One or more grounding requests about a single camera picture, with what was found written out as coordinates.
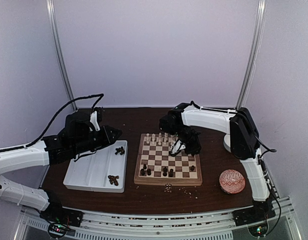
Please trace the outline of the dark chess piece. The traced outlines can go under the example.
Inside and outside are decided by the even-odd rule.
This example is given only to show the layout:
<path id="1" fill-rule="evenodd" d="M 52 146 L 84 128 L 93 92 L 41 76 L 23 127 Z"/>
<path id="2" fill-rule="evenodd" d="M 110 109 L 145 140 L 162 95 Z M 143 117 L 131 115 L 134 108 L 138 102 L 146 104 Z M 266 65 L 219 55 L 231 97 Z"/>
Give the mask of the dark chess piece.
<path id="1" fill-rule="evenodd" d="M 168 169 L 166 167 L 163 168 L 163 176 L 166 177 L 168 174 Z"/>

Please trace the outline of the white plastic divided tray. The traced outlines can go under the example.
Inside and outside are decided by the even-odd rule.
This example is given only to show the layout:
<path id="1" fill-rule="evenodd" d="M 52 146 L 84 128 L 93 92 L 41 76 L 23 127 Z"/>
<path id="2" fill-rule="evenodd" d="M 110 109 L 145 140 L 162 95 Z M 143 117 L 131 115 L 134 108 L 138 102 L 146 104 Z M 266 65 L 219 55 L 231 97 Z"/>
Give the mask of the white plastic divided tray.
<path id="1" fill-rule="evenodd" d="M 124 147 L 124 155 L 115 155 L 115 149 Z M 127 166 L 128 142 L 118 140 L 111 146 L 98 150 L 96 153 L 81 157 L 78 161 L 71 160 L 63 180 L 67 189 L 123 193 Z M 119 176 L 118 186 L 110 184 L 108 176 Z"/>

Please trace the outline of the wooden chess board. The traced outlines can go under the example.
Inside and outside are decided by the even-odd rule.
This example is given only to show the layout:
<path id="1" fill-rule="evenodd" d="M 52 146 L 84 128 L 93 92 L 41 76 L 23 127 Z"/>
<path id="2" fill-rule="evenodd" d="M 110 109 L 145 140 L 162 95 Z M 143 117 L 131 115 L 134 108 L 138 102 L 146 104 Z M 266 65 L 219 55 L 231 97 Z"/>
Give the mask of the wooden chess board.
<path id="1" fill-rule="evenodd" d="M 153 186 L 201 186 L 203 183 L 200 156 L 187 155 L 182 150 L 176 156 L 170 156 L 170 146 L 150 146 L 144 144 L 144 135 L 141 134 L 138 156 L 136 161 L 134 183 L 138 185 Z M 147 169 L 151 169 L 151 175 L 140 174 L 143 165 L 147 164 Z M 190 167 L 194 165 L 196 171 L 190 171 Z M 167 176 L 163 176 L 163 168 L 168 169 Z M 174 170 L 174 176 L 169 177 L 170 169 Z"/>

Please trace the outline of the dark chess piece corner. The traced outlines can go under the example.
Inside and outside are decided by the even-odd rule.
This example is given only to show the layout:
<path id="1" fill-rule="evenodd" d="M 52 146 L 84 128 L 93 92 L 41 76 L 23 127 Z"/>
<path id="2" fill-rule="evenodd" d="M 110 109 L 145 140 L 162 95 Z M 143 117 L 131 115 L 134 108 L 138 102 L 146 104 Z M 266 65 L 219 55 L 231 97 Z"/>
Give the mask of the dark chess piece corner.
<path id="1" fill-rule="evenodd" d="M 145 175 L 145 170 L 144 170 L 143 168 L 140 170 L 140 174 L 141 174 L 142 176 Z"/>

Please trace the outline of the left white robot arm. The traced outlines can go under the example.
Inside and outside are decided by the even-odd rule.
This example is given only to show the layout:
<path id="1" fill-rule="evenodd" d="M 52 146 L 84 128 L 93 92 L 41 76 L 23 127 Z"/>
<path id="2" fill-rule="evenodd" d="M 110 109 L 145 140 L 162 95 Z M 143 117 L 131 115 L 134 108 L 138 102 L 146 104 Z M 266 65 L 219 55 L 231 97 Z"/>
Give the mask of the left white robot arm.
<path id="1" fill-rule="evenodd" d="M 78 160 L 113 145 L 122 130 L 100 125 L 101 119 L 102 114 L 96 110 L 91 114 L 75 112 L 66 117 L 57 135 L 43 135 L 32 143 L 0 149 L 0 200 L 46 212 L 55 222 L 63 221 L 66 212 L 57 196 L 10 181 L 3 174 Z"/>

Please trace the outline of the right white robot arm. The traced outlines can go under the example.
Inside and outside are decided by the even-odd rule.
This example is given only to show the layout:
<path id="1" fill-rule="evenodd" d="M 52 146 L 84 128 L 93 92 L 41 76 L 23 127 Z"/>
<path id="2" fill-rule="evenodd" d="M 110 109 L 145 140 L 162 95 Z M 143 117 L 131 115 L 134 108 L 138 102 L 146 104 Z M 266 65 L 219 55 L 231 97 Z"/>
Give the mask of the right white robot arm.
<path id="1" fill-rule="evenodd" d="M 215 109 L 200 107 L 193 101 L 180 103 L 160 118 L 159 129 L 177 137 L 170 155 L 180 151 L 197 155 L 201 151 L 198 132 L 194 127 L 216 130 L 225 134 L 223 144 L 243 165 L 257 204 L 250 209 L 250 217 L 260 221 L 269 213 L 266 203 L 270 197 L 265 170 L 260 162 L 261 147 L 259 132 L 247 108 Z"/>

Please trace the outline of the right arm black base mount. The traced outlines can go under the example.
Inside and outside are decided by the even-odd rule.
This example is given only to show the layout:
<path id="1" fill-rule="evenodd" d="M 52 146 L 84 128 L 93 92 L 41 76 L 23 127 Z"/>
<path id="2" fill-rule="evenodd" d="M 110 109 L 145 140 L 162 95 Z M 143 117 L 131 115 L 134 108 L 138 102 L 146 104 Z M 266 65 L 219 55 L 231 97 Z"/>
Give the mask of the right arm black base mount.
<path id="1" fill-rule="evenodd" d="M 265 212 L 263 209 L 256 208 L 255 206 L 235 210 L 232 212 L 233 219 L 236 226 L 250 225 L 257 222 L 263 222 L 266 219 L 273 218 L 276 216 L 276 213 L 273 209 Z"/>

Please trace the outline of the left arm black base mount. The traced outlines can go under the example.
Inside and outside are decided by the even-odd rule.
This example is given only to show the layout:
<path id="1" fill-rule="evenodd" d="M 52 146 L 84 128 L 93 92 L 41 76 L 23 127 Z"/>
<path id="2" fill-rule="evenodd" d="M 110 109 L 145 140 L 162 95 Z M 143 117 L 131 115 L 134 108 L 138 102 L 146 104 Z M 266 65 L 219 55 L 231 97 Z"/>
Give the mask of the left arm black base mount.
<path id="1" fill-rule="evenodd" d="M 83 212 L 63 207 L 39 211 L 39 214 L 49 223 L 62 224 L 67 227 L 80 227 L 83 219 Z"/>

